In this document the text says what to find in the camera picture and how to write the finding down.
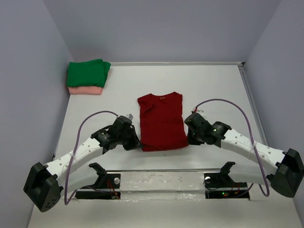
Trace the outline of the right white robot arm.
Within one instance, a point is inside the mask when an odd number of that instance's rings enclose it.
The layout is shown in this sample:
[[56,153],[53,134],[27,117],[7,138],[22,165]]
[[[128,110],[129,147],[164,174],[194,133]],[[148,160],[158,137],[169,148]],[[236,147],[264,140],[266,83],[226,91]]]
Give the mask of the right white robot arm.
[[304,178],[304,164],[298,151],[282,151],[252,141],[225,123],[210,124],[199,113],[192,113],[184,122],[188,127],[190,145],[214,145],[259,165],[244,166],[228,161],[218,173],[212,174],[211,181],[219,181],[223,186],[247,182],[271,187],[288,198],[296,195]]

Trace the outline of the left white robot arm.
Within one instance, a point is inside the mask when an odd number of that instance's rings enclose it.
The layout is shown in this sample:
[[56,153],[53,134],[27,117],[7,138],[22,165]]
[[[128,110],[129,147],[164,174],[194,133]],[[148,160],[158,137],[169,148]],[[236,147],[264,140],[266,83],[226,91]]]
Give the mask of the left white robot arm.
[[68,193],[91,186],[104,185],[107,173],[92,160],[121,145],[126,151],[141,148],[133,116],[119,116],[112,125],[93,133],[85,142],[76,142],[64,156],[42,164],[37,162],[29,171],[23,191],[40,212],[53,208],[61,198],[71,200]]

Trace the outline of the red t shirt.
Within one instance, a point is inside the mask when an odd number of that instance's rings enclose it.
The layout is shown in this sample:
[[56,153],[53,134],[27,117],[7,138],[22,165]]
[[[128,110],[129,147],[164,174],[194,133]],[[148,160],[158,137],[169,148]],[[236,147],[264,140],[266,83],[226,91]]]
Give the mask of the red t shirt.
[[137,99],[144,152],[176,150],[188,146],[182,101],[182,95],[177,92],[147,94]]

